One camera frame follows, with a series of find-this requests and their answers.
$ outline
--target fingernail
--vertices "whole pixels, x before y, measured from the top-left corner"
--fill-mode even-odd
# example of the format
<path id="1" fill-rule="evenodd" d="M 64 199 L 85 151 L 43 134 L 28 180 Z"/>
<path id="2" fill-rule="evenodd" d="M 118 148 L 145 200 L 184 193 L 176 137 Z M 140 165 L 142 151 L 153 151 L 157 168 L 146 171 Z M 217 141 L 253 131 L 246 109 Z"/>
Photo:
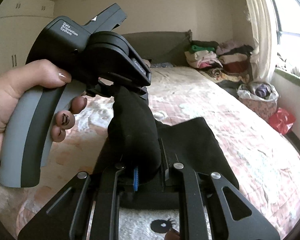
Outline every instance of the fingernail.
<path id="1" fill-rule="evenodd" d="M 59 78 L 60 80 L 62 80 L 63 82 L 66 82 L 66 83 L 70 83 L 71 82 L 71 75 L 63 70 L 63 69 L 59 69 Z"/>
<path id="2" fill-rule="evenodd" d="M 68 125 L 70 122 L 70 118 L 69 116 L 67 116 L 66 114 L 62 114 L 62 126 Z"/>

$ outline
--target black fabric cover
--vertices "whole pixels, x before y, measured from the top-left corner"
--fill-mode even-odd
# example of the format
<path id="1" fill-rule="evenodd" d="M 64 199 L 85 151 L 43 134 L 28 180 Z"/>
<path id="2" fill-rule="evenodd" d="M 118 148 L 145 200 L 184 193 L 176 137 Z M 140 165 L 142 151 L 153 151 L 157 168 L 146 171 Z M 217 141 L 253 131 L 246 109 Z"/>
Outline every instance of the black fabric cover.
<path id="1" fill-rule="evenodd" d="M 94 172 L 122 158 L 127 165 L 138 166 L 140 176 L 150 179 L 156 172 L 161 153 L 158 138 L 171 158 L 187 163 L 197 172 L 217 171 L 236 188 L 234 176 L 213 132 L 204 118 L 199 117 L 174 126 L 154 119 L 146 101 L 121 87 L 114 97 L 114 117 L 108 127 L 108 139 L 101 150 Z"/>

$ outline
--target headboard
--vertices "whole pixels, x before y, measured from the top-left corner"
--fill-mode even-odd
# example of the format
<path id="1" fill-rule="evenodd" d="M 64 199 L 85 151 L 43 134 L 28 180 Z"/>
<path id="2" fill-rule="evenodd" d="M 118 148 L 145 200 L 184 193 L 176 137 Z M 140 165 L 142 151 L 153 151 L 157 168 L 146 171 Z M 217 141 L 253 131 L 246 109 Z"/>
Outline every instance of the headboard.
<path id="1" fill-rule="evenodd" d="M 141 58 L 151 63 L 170 62 L 187 66 L 185 50 L 192 41 L 192 32 L 143 32 L 123 34 Z"/>

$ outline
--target metal screw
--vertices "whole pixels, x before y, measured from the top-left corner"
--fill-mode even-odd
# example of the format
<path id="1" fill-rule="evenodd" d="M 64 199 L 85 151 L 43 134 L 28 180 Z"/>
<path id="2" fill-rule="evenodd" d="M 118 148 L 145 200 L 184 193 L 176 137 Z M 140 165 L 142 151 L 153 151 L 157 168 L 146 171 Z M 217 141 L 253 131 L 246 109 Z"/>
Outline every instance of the metal screw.
<path id="1" fill-rule="evenodd" d="M 177 170 L 183 169 L 184 165 L 182 163 L 174 163 L 173 167 Z"/>
<path id="2" fill-rule="evenodd" d="M 79 53 L 79 50 L 78 49 L 75 49 L 74 51 L 71 52 L 72 54 L 74 55 L 77 55 Z"/>
<path id="3" fill-rule="evenodd" d="M 115 167 L 116 167 L 117 169 L 123 169 L 123 168 L 125 168 L 125 166 L 124 166 L 123 163 L 116 163 Z"/>
<path id="4" fill-rule="evenodd" d="M 80 171 L 80 172 L 77 174 L 77 177 L 78 177 L 79 179 L 85 179 L 87 176 L 88 176 L 88 174 L 87 174 L 85 171 Z"/>
<path id="5" fill-rule="evenodd" d="M 213 177 L 214 179 L 220 179 L 221 175 L 219 172 L 213 172 L 211 173 L 211 177 Z"/>

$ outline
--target hand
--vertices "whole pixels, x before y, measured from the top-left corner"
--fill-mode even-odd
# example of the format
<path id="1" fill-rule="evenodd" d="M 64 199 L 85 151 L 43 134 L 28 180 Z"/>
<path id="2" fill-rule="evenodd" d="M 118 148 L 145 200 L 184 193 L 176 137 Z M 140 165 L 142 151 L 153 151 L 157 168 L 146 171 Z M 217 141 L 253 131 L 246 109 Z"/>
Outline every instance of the hand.
<path id="1" fill-rule="evenodd" d="M 45 59 L 31 62 L 3 74 L 0 77 L 0 151 L 4 130 L 23 93 L 36 85 L 57 88 L 69 82 L 71 82 L 71 75 L 68 72 Z M 65 139 L 65 130 L 74 126 L 73 114 L 80 113 L 86 105 L 87 99 L 79 96 L 72 100 L 70 111 L 60 111 L 56 114 L 56 125 L 51 129 L 54 142 L 61 142 Z"/>

